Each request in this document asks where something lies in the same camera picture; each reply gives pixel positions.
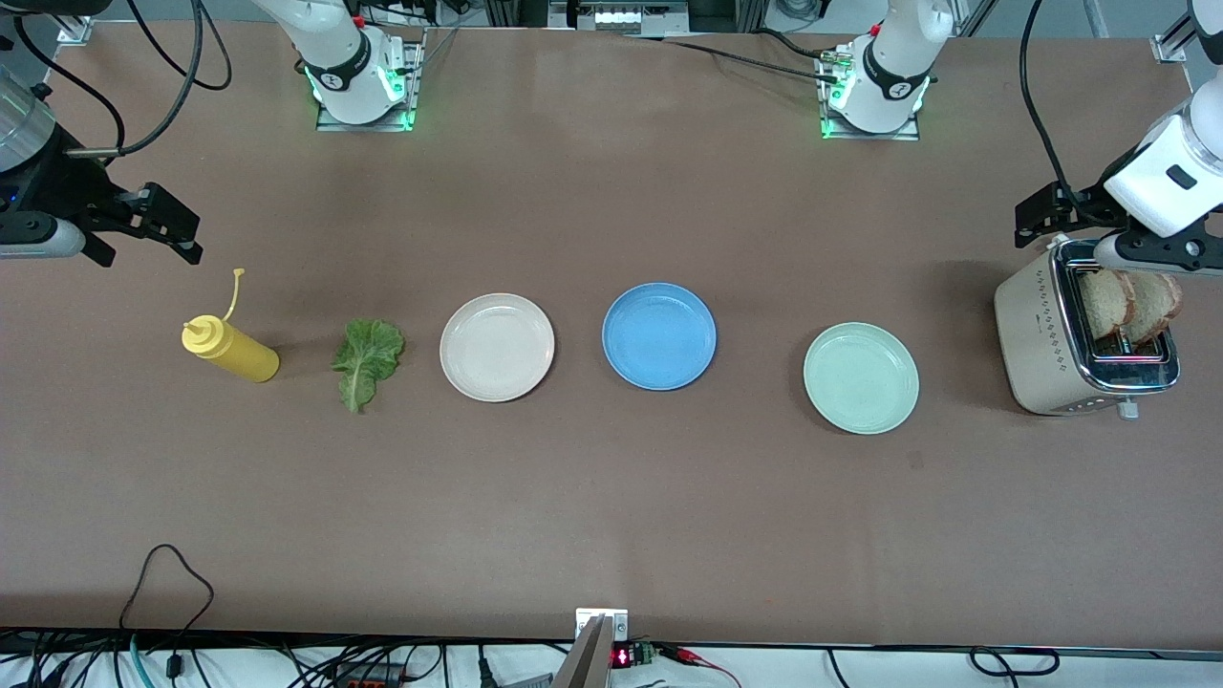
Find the pale green round plate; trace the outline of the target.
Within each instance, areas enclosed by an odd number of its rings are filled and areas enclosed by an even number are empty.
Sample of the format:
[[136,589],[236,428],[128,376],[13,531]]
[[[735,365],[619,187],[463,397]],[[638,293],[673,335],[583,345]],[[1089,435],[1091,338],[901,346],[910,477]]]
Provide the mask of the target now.
[[920,397],[920,371],[895,335],[845,321],[819,332],[804,356],[801,378],[813,409],[843,431],[887,434],[907,422]]

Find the toasted bread slice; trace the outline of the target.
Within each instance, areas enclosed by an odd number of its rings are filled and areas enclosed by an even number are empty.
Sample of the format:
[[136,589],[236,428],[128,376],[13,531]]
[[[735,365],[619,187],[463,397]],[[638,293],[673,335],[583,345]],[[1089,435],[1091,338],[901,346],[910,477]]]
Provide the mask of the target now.
[[1132,321],[1136,312],[1136,291],[1126,271],[1099,269],[1079,277],[1084,318],[1093,341],[1109,339]]
[[1158,339],[1183,308],[1183,288],[1174,275],[1159,271],[1128,271],[1134,288],[1134,317],[1124,328],[1134,347]]

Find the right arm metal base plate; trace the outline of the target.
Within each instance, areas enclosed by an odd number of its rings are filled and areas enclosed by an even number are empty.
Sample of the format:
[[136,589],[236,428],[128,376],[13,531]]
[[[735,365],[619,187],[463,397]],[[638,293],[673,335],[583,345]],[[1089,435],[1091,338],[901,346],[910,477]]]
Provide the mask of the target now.
[[380,33],[371,43],[371,65],[356,75],[349,90],[323,90],[309,77],[317,101],[318,131],[410,132],[415,130],[419,83],[426,66],[427,35],[405,40]]

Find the grey electronics box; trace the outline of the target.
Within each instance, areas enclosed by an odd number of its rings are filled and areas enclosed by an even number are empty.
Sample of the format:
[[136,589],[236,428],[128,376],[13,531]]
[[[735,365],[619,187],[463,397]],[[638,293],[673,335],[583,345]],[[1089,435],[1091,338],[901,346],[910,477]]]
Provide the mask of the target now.
[[547,26],[648,38],[691,28],[685,0],[547,0]]

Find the blue round plate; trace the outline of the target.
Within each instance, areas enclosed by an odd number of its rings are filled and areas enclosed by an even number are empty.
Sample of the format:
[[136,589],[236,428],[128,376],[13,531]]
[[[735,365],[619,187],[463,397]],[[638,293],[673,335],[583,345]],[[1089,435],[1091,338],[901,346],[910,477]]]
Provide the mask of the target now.
[[609,367],[637,389],[669,392],[695,382],[715,360],[715,317],[678,284],[652,282],[612,301],[600,343]]

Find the small metal edge bracket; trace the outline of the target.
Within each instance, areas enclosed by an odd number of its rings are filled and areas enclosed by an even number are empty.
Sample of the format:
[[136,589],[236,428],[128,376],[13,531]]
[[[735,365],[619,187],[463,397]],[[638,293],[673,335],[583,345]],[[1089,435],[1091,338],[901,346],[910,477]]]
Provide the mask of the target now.
[[575,637],[581,635],[589,622],[598,620],[603,620],[602,627],[612,628],[612,639],[615,643],[629,640],[627,610],[612,607],[578,607],[575,611]]

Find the green lettuce leaf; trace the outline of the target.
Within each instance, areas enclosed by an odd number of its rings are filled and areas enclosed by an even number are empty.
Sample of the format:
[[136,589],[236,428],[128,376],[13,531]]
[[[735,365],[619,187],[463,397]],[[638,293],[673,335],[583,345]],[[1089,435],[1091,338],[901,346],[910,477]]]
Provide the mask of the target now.
[[350,413],[362,413],[375,397],[378,382],[393,378],[405,349],[406,339],[393,323],[385,319],[350,319],[331,360],[331,371],[340,375],[340,400]]

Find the aluminium frame strut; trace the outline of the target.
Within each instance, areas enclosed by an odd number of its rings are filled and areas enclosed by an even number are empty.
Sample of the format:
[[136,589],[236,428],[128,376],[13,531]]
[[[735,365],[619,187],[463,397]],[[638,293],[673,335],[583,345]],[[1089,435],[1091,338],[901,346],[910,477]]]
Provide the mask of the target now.
[[1167,35],[1177,35],[1178,45],[1196,35],[1207,51],[1223,51],[1223,0],[1188,0],[1188,11]]

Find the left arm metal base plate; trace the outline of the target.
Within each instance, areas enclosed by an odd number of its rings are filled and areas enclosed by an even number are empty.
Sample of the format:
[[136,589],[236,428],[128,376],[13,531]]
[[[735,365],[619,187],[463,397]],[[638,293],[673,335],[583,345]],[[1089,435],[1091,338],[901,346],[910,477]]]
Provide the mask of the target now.
[[823,139],[920,141],[918,112],[931,76],[887,73],[883,82],[872,78],[866,57],[870,35],[857,35],[834,53],[816,57],[819,122]]

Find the beige chrome toaster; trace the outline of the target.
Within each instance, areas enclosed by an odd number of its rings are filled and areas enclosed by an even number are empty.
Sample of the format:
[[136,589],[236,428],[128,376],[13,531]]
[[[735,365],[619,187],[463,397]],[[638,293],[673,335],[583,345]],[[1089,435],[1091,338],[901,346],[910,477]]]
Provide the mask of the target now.
[[1081,417],[1113,408],[1137,419],[1137,402],[1162,395],[1181,374],[1170,326],[1144,347],[1121,330],[1093,341],[1079,277],[1102,269],[1093,240],[1058,236],[1030,265],[996,290],[996,321],[1013,397],[1044,417]]

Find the yellow squeeze bottle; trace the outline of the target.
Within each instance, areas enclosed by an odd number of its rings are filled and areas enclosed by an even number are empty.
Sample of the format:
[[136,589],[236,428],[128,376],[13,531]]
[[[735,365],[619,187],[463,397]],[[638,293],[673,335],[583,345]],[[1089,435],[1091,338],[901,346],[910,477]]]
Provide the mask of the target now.
[[280,369],[280,357],[264,343],[242,332],[231,318],[238,306],[241,279],[245,269],[234,269],[234,291],[223,317],[203,314],[183,321],[181,343],[192,356],[208,360],[249,382],[267,382]]

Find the white round plate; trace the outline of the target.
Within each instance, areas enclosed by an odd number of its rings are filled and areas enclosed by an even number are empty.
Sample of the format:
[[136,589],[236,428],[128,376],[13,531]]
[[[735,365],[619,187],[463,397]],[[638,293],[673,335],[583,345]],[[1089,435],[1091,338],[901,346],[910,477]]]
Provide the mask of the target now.
[[486,293],[457,308],[442,328],[442,373],[481,402],[527,396],[549,374],[556,336],[545,310],[516,293]]

